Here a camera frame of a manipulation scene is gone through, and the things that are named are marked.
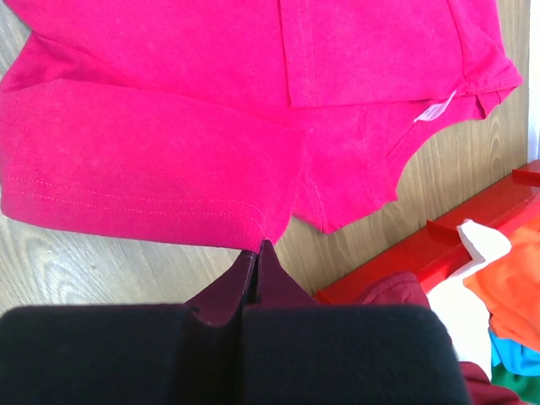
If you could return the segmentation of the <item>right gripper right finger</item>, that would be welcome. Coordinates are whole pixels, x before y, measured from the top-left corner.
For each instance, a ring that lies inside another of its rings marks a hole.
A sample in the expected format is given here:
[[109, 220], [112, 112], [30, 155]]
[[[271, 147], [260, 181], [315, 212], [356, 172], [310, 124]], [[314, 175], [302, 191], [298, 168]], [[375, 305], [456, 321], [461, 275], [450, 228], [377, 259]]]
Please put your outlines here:
[[442, 322], [419, 305], [323, 305], [262, 243], [242, 313], [244, 404], [468, 404]]

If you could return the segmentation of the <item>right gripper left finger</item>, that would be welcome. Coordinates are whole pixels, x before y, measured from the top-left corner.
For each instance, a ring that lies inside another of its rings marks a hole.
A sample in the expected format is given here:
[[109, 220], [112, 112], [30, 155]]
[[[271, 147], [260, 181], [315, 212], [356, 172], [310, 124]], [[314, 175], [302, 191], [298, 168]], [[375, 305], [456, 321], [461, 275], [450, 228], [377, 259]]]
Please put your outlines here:
[[1, 318], [4, 404], [232, 404], [256, 256], [183, 304], [22, 306]]

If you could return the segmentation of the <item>magenta pink t-shirt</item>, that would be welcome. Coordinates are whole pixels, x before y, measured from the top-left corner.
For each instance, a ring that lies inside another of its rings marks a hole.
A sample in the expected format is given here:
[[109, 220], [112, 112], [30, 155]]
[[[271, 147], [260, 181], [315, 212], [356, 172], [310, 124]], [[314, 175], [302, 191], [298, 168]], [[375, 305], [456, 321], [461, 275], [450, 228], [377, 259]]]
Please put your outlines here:
[[1, 207], [255, 251], [397, 197], [438, 131], [521, 85], [494, 1], [11, 1]]

